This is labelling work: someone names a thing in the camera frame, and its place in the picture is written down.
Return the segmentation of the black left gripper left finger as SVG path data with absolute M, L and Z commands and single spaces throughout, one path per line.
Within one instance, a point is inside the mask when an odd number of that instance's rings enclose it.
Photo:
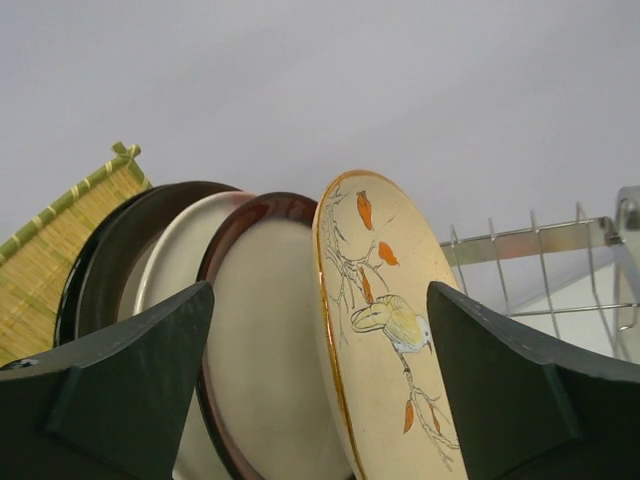
M 213 306 L 200 281 L 3 366 L 2 478 L 171 478 Z

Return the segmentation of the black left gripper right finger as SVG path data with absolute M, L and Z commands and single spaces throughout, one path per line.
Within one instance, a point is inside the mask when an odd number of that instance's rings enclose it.
M 636 479 L 639 367 L 433 282 L 427 310 L 471 479 Z

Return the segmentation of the dark red rimmed plate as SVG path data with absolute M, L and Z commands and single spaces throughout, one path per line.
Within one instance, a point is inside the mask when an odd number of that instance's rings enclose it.
M 316 202 L 272 192 L 237 207 L 198 276 L 215 301 L 197 383 L 233 479 L 349 479 L 315 345 Z

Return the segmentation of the pink white round plate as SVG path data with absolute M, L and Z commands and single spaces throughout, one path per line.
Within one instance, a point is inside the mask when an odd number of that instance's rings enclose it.
M 252 193 L 244 191 L 216 193 L 179 213 L 151 251 L 135 297 L 134 312 L 140 313 L 191 285 L 220 225 L 237 207 L 253 197 Z M 173 477 L 229 477 L 211 442 L 197 395 L 191 398 Z

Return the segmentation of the woven bamboo tray plate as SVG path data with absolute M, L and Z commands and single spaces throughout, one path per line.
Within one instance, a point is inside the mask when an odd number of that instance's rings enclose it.
M 50 349 L 66 278 L 81 248 L 118 205 L 150 187 L 141 148 L 117 142 L 114 158 L 73 185 L 1 245 L 1 363 Z

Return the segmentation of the beige bird round plate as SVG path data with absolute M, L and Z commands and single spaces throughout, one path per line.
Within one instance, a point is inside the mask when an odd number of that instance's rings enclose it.
M 316 339 L 346 457 L 359 479 L 467 475 L 427 312 L 456 283 L 426 219 L 391 180 L 338 176 L 312 225 Z

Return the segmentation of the black rimmed round plate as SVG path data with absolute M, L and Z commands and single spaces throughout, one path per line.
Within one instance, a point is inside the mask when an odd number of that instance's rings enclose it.
M 80 250 L 65 281 L 57 310 L 53 337 L 54 347 L 73 341 L 75 338 L 80 292 L 97 242 L 97 236 L 93 233 Z

